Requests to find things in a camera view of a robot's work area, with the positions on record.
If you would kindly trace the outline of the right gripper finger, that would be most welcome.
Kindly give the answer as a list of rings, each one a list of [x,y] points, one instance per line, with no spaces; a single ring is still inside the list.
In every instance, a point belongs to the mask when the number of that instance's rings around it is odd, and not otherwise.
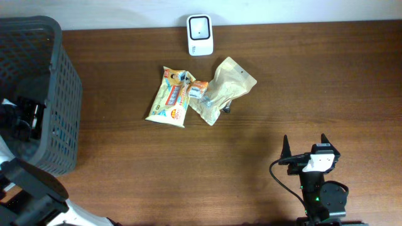
[[[320,143],[320,149],[322,150],[331,150],[331,151],[336,151],[337,149],[332,145],[332,143],[329,141],[329,139],[326,137],[324,133],[321,134],[321,143]]]
[[[292,157],[291,150],[290,150],[290,144],[288,141],[288,136],[284,135],[283,137],[283,147],[280,155],[280,159],[288,159]]]

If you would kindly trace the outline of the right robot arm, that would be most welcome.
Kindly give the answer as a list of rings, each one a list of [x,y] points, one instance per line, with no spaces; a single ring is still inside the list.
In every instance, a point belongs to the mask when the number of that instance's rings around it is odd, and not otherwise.
[[[320,142],[313,144],[308,153],[293,155],[288,137],[283,138],[281,156],[277,163],[288,167],[287,174],[298,176],[302,196],[297,196],[305,208],[305,217],[297,225],[364,225],[359,221],[342,221],[349,188],[337,181],[326,181],[324,176],[335,168],[340,158],[338,150],[322,134]]]

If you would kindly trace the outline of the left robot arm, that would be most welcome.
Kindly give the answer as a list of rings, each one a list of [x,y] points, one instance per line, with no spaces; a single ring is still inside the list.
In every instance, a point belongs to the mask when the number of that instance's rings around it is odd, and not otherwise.
[[[15,157],[2,139],[1,199],[12,185],[21,191],[1,202],[1,225],[120,225],[71,202],[54,176]]]

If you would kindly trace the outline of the yellow wet wipes pack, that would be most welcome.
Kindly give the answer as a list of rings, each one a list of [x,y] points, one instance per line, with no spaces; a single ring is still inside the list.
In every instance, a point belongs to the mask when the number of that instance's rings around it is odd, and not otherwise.
[[[184,128],[190,102],[188,88],[194,81],[186,70],[163,67],[161,85],[146,120]]]

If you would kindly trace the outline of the kraft paper pouch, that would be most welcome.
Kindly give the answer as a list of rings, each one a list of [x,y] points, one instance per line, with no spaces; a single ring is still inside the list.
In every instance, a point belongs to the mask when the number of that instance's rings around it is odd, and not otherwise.
[[[216,69],[206,92],[200,99],[191,98],[190,107],[210,126],[229,102],[248,94],[257,80],[231,57],[227,57]]]

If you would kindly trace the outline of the orange tissue pack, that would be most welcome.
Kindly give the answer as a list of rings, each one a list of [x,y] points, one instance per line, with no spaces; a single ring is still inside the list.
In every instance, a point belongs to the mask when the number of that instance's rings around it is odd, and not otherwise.
[[[188,88],[188,95],[194,99],[201,99],[209,86],[208,82],[196,80]]]

